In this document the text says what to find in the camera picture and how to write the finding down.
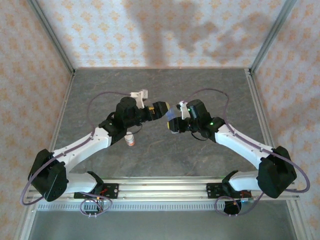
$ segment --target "gray floor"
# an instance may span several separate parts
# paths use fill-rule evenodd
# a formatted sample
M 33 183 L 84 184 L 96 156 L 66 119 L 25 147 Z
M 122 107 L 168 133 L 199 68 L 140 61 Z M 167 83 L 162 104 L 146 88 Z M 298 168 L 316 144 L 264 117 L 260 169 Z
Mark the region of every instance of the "gray floor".
M 249 214 L 238 217 L 224 217 L 213 211 L 111 211 L 100 215 L 97 219 L 89 219 L 79 211 L 38 211 L 29 240 L 40 239 L 295 240 L 297 238 L 289 218 L 286 201 L 261 201 Z
M 80 69 L 76 72 L 55 148 L 61 148 L 90 132 L 86 107 L 102 91 L 138 92 L 148 89 L 145 104 L 165 101 L 171 106 L 192 92 L 211 87 L 230 95 L 228 118 L 239 131 L 262 142 L 253 100 L 243 69 Z M 206 91 L 194 96 L 202 100 L 211 116 L 222 117 L 224 95 Z M 98 125 L 120 101 L 119 95 L 101 96 L 90 115 Z M 190 133 L 172 134 L 166 118 L 146 122 L 135 136 L 135 146 L 125 140 L 101 150 L 77 165 L 73 172 L 94 171 L 100 177 L 225 176 L 233 170 L 254 167 L 224 146 L 198 141 Z

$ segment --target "small bottle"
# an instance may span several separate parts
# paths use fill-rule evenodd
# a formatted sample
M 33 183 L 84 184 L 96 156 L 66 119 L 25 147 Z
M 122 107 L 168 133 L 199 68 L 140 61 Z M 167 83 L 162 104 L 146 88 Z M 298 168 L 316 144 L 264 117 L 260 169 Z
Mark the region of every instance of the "small bottle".
M 126 135 L 124 136 L 124 139 L 125 139 L 126 144 L 128 144 L 128 146 L 135 145 L 135 137 L 132 134 L 132 132 L 127 131 Z

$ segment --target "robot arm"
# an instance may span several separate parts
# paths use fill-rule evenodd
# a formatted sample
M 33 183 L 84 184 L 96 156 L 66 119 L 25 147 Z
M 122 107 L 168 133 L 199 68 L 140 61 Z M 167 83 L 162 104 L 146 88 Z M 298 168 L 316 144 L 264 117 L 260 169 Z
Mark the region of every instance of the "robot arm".
M 172 132 L 198 132 L 202 137 L 226 146 L 241 155 L 257 169 L 251 172 L 233 171 L 226 176 L 222 181 L 226 196 L 232 197 L 232 192 L 242 190 L 259 190 L 271 198 L 277 198 L 297 178 L 291 164 L 262 151 L 262 149 L 269 150 L 290 159 L 285 148 L 278 146 L 274 149 L 251 139 L 230 126 L 238 135 L 260 146 L 261 149 L 252 147 L 236 137 L 222 118 L 212 118 L 204 103 L 199 99 L 188 103 L 180 102 L 177 108 L 181 111 L 182 117 L 173 118 L 168 122 L 168 128 Z
M 89 156 L 118 142 L 127 134 L 128 128 L 160 119 L 166 114 L 169 108 L 166 102 L 158 101 L 152 106 L 144 106 L 143 99 L 147 97 L 146 90 L 133 92 L 131 97 L 123 97 L 117 104 L 115 112 L 95 128 L 94 135 L 88 134 L 53 152 L 47 149 L 40 151 L 28 179 L 50 159 L 63 155 L 41 171 L 31 184 L 48 202 L 56 200 L 65 193 L 85 192 L 98 195 L 103 187 L 100 177 L 92 171 L 82 174 L 70 171 Z

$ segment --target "patterned wallpaper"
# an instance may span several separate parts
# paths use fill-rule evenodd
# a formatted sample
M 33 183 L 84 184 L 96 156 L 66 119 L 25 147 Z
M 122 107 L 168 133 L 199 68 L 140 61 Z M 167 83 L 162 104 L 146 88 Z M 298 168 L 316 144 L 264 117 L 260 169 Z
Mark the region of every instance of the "patterned wallpaper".
M 22 188 L 48 148 L 70 74 L 26 0 L 0 1 L 0 239 L 11 240 Z
M 296 3 L 255 80 L 276 142 L 311 181 L 302 194 L 307 222 L 320 239 L 320 4 Z M 305 187 L 299 178 L 298 188 Z
M 246 68 L 285 0 L 39 2 L 75 68 Z

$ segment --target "wall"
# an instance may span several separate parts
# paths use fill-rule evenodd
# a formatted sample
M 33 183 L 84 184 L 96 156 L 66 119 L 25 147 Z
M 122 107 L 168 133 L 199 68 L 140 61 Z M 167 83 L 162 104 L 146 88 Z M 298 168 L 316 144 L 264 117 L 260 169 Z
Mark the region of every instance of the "wall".
M 301 199 L 314 239 L 320 239 L 319 13 L 317 1 L 298 1 L 255 76 L 273 137 L 310 178 Z
M 244 68 L 285 0 L 39 2 L 75 68 Z
M 48 148 L 70 74 L 26 0 L 0 1 L 0 239 L 12 239 L 22 188 Z

